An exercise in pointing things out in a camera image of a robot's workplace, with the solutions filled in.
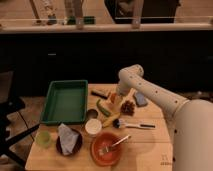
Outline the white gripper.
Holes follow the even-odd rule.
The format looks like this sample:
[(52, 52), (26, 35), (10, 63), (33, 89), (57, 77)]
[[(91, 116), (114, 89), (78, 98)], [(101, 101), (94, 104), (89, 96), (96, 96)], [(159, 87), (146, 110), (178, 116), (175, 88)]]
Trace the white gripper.
[(116, 97), (115, 97), (115, 102), (116, 103), (121, 103), (123, 98), (127, 96), (130, 92), (130, 87), (123, 84), (119, 83), (116, 87)]

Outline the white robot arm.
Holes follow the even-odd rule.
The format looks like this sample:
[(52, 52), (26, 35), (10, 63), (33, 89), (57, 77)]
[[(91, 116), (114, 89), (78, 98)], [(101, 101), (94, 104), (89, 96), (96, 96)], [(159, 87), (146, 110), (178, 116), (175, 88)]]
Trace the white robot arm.
[(118, 72), (116, 93), (141, 92), (174, 120), (172, 171), (213, 171), (213, 103), (189, 100), (143, 79), (144, 70), (135, 64)]

